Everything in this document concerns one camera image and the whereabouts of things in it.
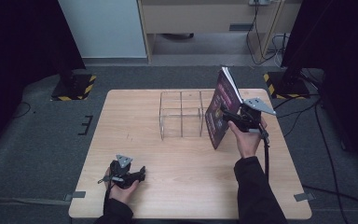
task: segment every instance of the light wood tabletop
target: light wood tabletop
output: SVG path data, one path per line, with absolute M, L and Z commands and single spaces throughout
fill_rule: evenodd
M 117 154 L 133 158 L 131 173 L 146 167 L 145 181 L 134 192 L 130 208 L 134 218 L 237 219 L 238 183 L 234 164 L 240 158 L 235 136 L 228 130 L 218 149 L 213 149 L 208 131 L 201 136 L 169 133 L 161 138 L 161 93 L 166 91 L 201 92 L 206 110 L 213 90 L 113 90 L 108 92 L 89 153 L 76 191 L 86 191 L 84 198 L 74 198 L 69 208 L 73 218 L 100 217 L 103 214 L 104 184 L 97 184 Z M 266 91 L 240 89 L 243 99 L 260 97 L 271 106 Z M 303 193 L 296 168 L 282 136 L 276 117 L 263 113 L 269 133 L 269 183 L 288 219 L 308 219 L 308 201 L 297 202 L 294 195 Z M 194 116 L 188 125 L 197 130 Z M 264 146 L 257 157 L 264 167 Z

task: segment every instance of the tripod base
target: tripod base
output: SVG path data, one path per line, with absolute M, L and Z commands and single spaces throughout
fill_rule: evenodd
M 268 72 L 264 75 L 264 80 L 273 99 L 310 97 L 310 92 L 301 79 L 297 79 L 292 85 L 287 86 L 282 83 L 283 75 L 284 72 Z
M 62 80 L 59 81 L 54 92 L 51 94 L 52 101 L 84 100 L 89 96 L 96 76 L 74 75 L 74 86 L 67 87 Z

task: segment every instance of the white wall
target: white wall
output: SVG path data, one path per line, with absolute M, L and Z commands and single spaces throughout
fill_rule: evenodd
M 136 0 L 59 0 L 83 58 L 146 58 Z

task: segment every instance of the black curtain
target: black curtain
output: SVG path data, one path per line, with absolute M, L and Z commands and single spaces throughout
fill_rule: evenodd
M 0 132 L 28 84 L 74 69 L 85 65 L 57 0 L 0 0 Z

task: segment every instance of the yellow black hazard tape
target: yellow black hazard tape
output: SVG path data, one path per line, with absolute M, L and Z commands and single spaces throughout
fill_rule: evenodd
M 264 74 L 264 80 L 266 81 L 268 91 L 272 99 L 291 99 L 291 98 L 306 99 L 307 98 L 306 96 L 300 94 L 278 94 L 275 91 L 271 79 L 269 78 L 269 74 Z
M 94 75 L 79 75 L 76 76 L 80 83 L 81 93 L 72 94 L 68 91 L 57 91 L 51 95 L 52 101 L 71 101 L 71 100 L 85 100 L 90 94 L 96 76 Z

